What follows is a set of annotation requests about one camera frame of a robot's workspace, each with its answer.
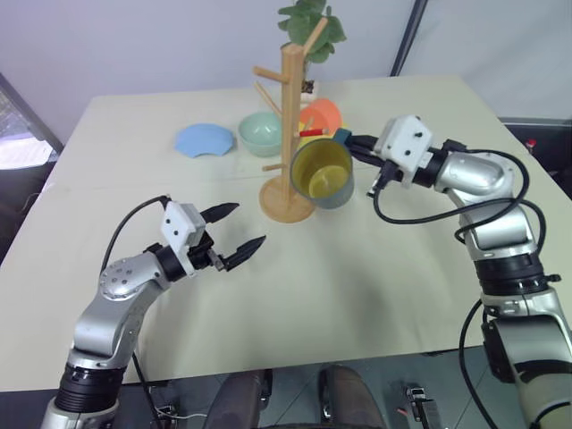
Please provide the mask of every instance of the table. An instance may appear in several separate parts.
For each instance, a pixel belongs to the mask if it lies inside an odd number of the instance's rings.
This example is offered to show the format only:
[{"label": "table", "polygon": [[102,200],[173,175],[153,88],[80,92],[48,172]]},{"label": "table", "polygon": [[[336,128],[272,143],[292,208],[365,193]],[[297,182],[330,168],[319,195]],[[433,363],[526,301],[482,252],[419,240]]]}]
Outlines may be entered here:
[{"label": "table", "polygon": [[[546,273],[572,278],[572,205],[461,80],[353,80],[324,83],[323,91],[356,133],[378,134],[392,116],[418,114],[434,130],[435,145],[452,138],[519,156],[532,177],[528,198],[548,219]],[[260,167],[275,160],[242,147],[197,159],[172,148],[176,131],[190,123],[236,129],[241,117],[261,108],[250,88],[91,103],[0,268],[3,391],[57,386],[74,322],[96,292],[114,227],[136,204],[165,192],[199,209],[241,204],[209,225],[221,253],[261,234],[267,240],[240,268],[204,270],[175,283],[151,307],[139,337],[149,379],[457,347],[480,287],[467,252],[452,237],[456,219],[419,226],[382,222],[365,196],[376,170],[356,164],[356,191],[347,205],[316,210],[302,223],[276,223],[257,202],[260,187],[273,177]],[[420,187],[390,186],[382,198],[395,217],[452,208],[446,197]],[[114,257],[161,240],[160,219],[158,207],[134,217]],[[572,291],[565,282],[557,289],[572,318]],[[475,323],[467,344],[481,342]],[[135,379],[129,369],[125,381]]]}]

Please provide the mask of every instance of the light blue bowl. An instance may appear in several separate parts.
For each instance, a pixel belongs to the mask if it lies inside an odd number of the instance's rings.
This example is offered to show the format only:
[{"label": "light blue bowl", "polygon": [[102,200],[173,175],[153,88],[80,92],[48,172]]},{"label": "light blue bowl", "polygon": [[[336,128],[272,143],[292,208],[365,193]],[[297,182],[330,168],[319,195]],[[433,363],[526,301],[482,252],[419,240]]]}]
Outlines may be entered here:
[{"label": "light blue bowl", "polygon": [[282,125],[272,112],[258,112],[244,118],[239,125],[239,136],[253,155],[268,157],[280,154]]}]

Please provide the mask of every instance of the orange bowl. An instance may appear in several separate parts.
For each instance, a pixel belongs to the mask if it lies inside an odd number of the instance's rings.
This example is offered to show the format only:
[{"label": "orange bowl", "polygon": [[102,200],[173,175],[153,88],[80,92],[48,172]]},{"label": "orange bowl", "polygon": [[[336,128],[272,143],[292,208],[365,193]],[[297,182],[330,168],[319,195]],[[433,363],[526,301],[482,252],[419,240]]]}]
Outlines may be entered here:
[{"label": "orange bowl", "polygon": [[341,113],[333,101],[327,98],[318,98],[300,112],[300,122],[307,123],[314,118],[312,129],[327,128],[334,133],[341,127]]}]

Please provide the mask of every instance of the green leaves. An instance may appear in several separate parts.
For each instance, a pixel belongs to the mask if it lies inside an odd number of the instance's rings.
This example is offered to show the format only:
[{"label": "green leaves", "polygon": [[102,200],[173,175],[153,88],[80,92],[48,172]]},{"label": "green leaves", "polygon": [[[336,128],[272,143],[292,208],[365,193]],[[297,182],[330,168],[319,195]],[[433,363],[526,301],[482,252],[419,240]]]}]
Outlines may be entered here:
[{"label": "green leaves", "polygon": [[328,17],[328,26],[326,29],[328,30],[329,39],[332,43],[343,42],[347,39],[341,27],[340,20],[335,16]]},{"label": "green leaves", "polygon": [[328,45],[330,45],[331,47],[333,47],[332,44],[330,43],[326,43],[325,45],[323,45],[322,47],[320,47],[318,50],[316,50],[315,52],[311,52],[307,55],[307,59],[311,62],[311,63],[323,63],[325,60],[328,59],[328,56],[330,56],[330,47],[328,47]]},{"label": "green leaves", "polygon": [[287,31],[288,29],[288,21],[289,20],[284,20],[284,21],[280,21],[278,22],[278,28],[283,30],[283,31]]},{"label": "green leaves", "polygon": [[296,6],[308,6],[313,12],[322,13],[325,8],[325,1],[326,0],[298,0]]},{"label": "green leaves", "polygon": [[288,32],[292,43],[304,45],[322,19],[324,9],[328,25],[310,49],[307,60],[311,63],[323,63],[335,52],[333,44],[346,40],[340,20],[332,16],[332,7],[326,7],[326,0],[298,0],[293,6],[283,7],[278,11],[280,15],[290,17],[278,22],[278,28]]}]

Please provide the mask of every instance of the white wall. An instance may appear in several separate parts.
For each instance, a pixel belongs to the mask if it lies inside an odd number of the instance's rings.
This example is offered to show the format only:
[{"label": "white wall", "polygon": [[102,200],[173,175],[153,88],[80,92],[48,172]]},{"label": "white wall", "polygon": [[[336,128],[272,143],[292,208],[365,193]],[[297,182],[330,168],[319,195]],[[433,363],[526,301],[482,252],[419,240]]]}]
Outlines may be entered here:
[{"label": "white wall", "polygon": [[[4,0],[0,72],[65,142],[90,98],[250,85],[279,69],[289,0]],[[387,75],[413,0],[331,0],[348,41],[320,80]]]},{"label": "white wall", "polygon": [[499,116],[572,117],[572,2],[429,0],[401,74],[443,73]]}]

